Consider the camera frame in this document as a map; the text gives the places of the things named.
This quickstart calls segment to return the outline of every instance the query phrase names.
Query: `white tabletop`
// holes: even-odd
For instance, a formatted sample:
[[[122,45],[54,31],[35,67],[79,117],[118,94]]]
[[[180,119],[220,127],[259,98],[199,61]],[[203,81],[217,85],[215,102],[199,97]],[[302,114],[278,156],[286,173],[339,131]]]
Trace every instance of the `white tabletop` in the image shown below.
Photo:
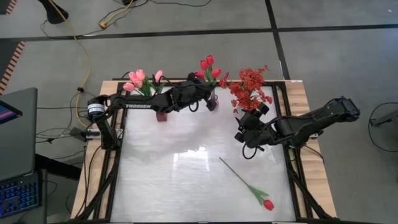
[[[271,87],[262,90],[272,96]],[[215,111],[201,101],[197,112],[185,108],[168,114],[163,123],[154,111],[128,111],[111,222],[295,220],[282,146],[264,146],[266,151],[253,159],[243,158],[243,144],[234,139],[234,96],[220,88],[216,94]],[[263,122],[276,117],[275,104],[267,105]],[[260,205],[219,157],[249,185],[269,194],[275,208]]]

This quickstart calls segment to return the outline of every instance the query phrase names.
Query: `red tulip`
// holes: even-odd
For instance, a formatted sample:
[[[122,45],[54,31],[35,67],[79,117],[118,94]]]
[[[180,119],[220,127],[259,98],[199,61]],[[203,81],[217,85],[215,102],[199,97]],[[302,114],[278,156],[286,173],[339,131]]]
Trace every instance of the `red tulip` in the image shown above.
[[[208,65],[213,65],[214,64],[214,58],[212,55],[207,55],[206,61]]]
[[[200,68],[202,70],[206,70],[208,67],[209,67],[209,65],[207,64],[207,62],[205,60],[200,61]]]
[[[265,200],[264,201],[264,207],[270,211],[274,209],[274,204],[270,200]]]
[[[195,75],[198,78],[205,78],[205,73],[203,71],[197,71],[197,72],[195,72]]]
[[[219,75],[221,75],[221,69],[216,68],[213,71],[211,71],[211,75],[213,76],[213,78],[217,78],[219,77]]]

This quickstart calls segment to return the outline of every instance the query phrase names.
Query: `red flower bouquet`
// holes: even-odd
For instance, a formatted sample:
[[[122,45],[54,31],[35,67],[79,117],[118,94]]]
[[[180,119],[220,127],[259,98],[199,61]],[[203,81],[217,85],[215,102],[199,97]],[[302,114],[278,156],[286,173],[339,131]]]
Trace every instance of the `red flower bouquet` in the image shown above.
[[[262,74],[266,70],[269,71],[267,65],[258,70],[253,70],[251,68],[241,69],[239,71],[241,81],[229,83],[227,82],[229,76],[229,73],[227,72],[219,81],[222,88],[229,88],[231,90],[231,94],[236,96],[236,100],[232,100],[231,102],[235,107],[234,113],[238,112],[238,108],[245,110],[257,109],[260,102],[272,103],[272,98],[270,96],[266,96],[261,90],[261,86],[265,82]]]

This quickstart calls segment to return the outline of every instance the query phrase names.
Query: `wooden table frame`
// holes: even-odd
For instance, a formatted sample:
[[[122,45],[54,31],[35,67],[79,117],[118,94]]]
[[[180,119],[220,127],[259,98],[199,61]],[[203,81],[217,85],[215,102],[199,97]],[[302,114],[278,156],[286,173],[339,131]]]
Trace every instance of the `wooden table frame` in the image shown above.
[[[115,94],[118,90],[118,87],[120,89],[121,85],[119,83],[124,83],[125,81],[126,80],[104,81],[101,88],[101,92],[99,94],[100,95]],[[294,116],[298,116],[310,111],[307,101],[307,96],[304,90],[304,85],[301,81],[267,80],[267,83],[278,83],[278,86],[280,87],[277,90],[276,95],[277,98],[279,99],[281,115],[291,114]],[[290,106],[285,106],[286,105],[285,101],[288,101]],[[109,119],[109,122],[111,124],[114,124],[115,128],[120,128],[121,124],[124,122],[124,117],[126,115],[125,111],[126,110],[120,110],[115,118]],[[104,181],[105,175],[109,174],[115,162],[114,160],[116,156],[115,151],[106,152],[105,150],[100,149],[96,152],[96,149],[100,146],[100,144],[101,141],[99,139],[91,140],[88,143],[86,156],[85,156],[85,163],[87,165],[90,164],[90,161],[92,159],[91,162],[92,165],[90,169],[89,168],[87,168],[86,170],[82,169],[81,171],[80,181],[76,192],[75,202],[73,204],[71,218],[76,217],[83,204],[86,192],[85,176],[88,177],[88,172],[90,171],[90,179],[88,180],[89,187],[86,199],[87,204],[91,202],[91,200],[98,191],[100,182]],[[317,140],[309,140],[307,145],[309,145],[311,148],[320,153],[320,148]],[[297,155],[298,154],[293,155],[292,151],[290,151],[290,155],[288,155],[288,157],[295,158],[295,156]],[[322,208],[329,215],[335,217],[336,216],[335,207],[331,197],[330,188],[326,177],[325,167],[323,165],[321,158],[319,158],[319,156],[316,155],[314,152],[305,149],[302,149],[299,158],[301,159],[296,159],[294,160],[294,162],[292,162],[295,170],[298,172],[302,170],[303,172],[302,176],[305,176],[305,184],[307,185],[308,191],[313,195],[318,204],[321,205]],[[114,181],[114,183],[111,184],[106,189],[105,193],[102,196],[100,206],[97,207],[94,210],[94,212],[90,215],[90,219],[93,217],[94,219],[110,217],[112,205],[109,204],[108,206],[108,202],[112,203],[113,201],[113,194],[110,194],[110,192],[114,191],[115,185],[116,181]],[[298,213],[296,212],[296,216],[298,214],[298,216],[301,218],[305,218],[308,216],[311,217],[312,211],[308,207],[308,204],[306,203],[303,195],[301,194],[301,191],[297,188],[297,186],[295,186],[295,190],[293,191],[294,193],[292,194],[297,196],[296,201],[298,204],[298,208],[296,208],[298,210]]]

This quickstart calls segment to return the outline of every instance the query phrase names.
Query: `table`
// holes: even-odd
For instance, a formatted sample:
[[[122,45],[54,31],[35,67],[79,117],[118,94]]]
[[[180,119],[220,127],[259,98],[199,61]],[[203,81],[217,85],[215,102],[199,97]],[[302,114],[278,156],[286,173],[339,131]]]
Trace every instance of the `table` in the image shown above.
[[[100,95],[111,95],[116,93],[118,88],[119,82],[125,82],[124,80],[120,81],[104,81]],[[300,115],[310,111],[307,96],[305,94],[305,89],[302,81],[278,81],[278,80],[268,80],[267,82],[285,82],[287,97],[289,99],[289,105],[292,115]],[[284,101],[282,97],[282,92],[278,91],[279,96],[279,103],[280,108],[282,110],[282,114],[285,113],[284,108]],[[86,151],[86,164],[89,164],[91,158],[96,151],[96,149],[100,146],[100,140],[92,140],[88,143],[87,151]],[[315,149],[316,151],[320,152],[320,148],[318,145],[317,140],[309,140],[307,143],[308,146]],[[111,166],[114,162],[112,159],[115,156],[115,152],[111,152],[108,172],[111,169]],[[90,170],[90,180],[89,180],[89,187],[88,187],[88,194],[87,194],[87,204],[92,200],[95,196],[95,193],[98,191],[101,172],[103,169],[105,158],[105,151],[99,150],[95,154],[95,157],[92,160],[91,170]],[[333,199],[331,197],[330,188],[325,172],[325,168],[323,165],[322,160],[319,158],[318,155],[313,153],[312,151],[308,151],[306,149],[302,149],[301,152],[301,160],[302,160],[302,167],[305,175],[305,180],[307,183],[307,188],[313,195],[313,197],[317,200],[317,202],[324,208],[324,210],[331,216],[336,216]],[[85,197],[85,175],[84,169],[82,169],[82,173],[80,175],[80,181],[75,197],[75,202],[73,204],[73,210],[71,214],[71,218],[76,217]],[[302,194],[300,193],[299,189],[297,189],[297,199],[298,205],[300,209],[301,217],[306,217],[306,211],[304,206],[304,199]],[[106,217],[106,207],[108,204],[108,197],[109,197],[109,187],[104,193],[103,198],[101,199],[101,206],[99,208],[98,218],[105,218]]]

